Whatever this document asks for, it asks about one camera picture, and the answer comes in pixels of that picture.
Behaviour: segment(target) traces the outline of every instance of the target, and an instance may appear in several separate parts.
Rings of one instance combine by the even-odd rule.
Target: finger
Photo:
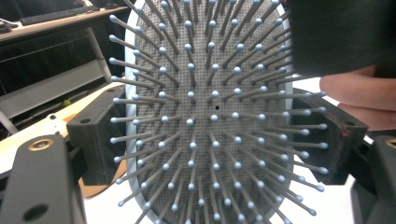
[[[371,75],[356,71],[330,75],[323,77],[319,86],[328,96],[346,105],[396,110],[396,78]]]
[[[375,110],[353,105],[338,105],[348,114],[369,126],[369,131],[396,129],[396,111]]]

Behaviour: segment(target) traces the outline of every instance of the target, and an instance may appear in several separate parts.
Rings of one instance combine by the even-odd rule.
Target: hand
[[[396,129],[396,78],[374,77],[375,65],[356,71],[328,75],[322,91],[339,107],[369,126],[369,131]]]

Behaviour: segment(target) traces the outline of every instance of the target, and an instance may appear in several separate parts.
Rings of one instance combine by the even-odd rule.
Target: brush head
[[[127,123],[127,135],[151,133],[127,143],[127,153],[138,154],[128,157],[128,173],[138,173],[130,184],[139,192],[134,196],[142,209],[150,209],[146,214],[166,223],[208,218],[251,223],[268,219],[285,197],[300,202],[301,196],[288,193],[291,180],[304,178],[292,173],[296,153],[285,128],[290,99],[296,96],[287,81],[277,83],[293,74],[289,65],[282,66],[290,60],[290,34],[282,34],[288,23],[279,2],[147,1],[141,8],[144,13],[138,14],[147,17],[129,29],[138,36],[133,44],[161,67],[127,49],[129,63],[153,72],[129,65],[126,78],[164,83],[151,89],[126,87],[126,98],[132,99],[127,114],[136,117]],[[284,41],[274,44],[280,38]]]

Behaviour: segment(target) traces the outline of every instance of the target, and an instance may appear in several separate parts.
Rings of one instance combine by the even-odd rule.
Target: hairbrush bristle
[[[287,198],[311,215],[315,210],[289,190],[290,181],[323,191],[292,171],[293,165],[327,174],[294,160],[308,158],[293,147],[326,150],[326,143],[294,142],[325,124],[290,125],[291,116],[323,113],[292,109],[290,100],[321,97],[293,93],[289,13],[281,1],[151,1],[136,7],[137,24],[110,19],[134,34],[126,47],[127,160],[133,197],[155,223],[270,223]]]

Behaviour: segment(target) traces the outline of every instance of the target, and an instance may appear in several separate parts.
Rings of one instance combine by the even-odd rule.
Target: grey bristle
[[[278,0],[146,0],[135,7],[136,24],[110,20],[132,32],[134,43],[111,35],[125,47],[126,60],[110,63],[126,68],[112,81],[128,87],[125,136],[133,193],[142,214],[154,223],[270,223],[286,198],[314,216],[290,182],[323,191],[295,174],[293,165],[326,175],[325,167],[294,161],[309,158],[310,147],[326,151],[326,143],[295,142],[327,124],[290,125],[290,117],[325,113],[323,107],[292,109],[289,99],[323,97],[324,92],[293,93],[289,12]]]

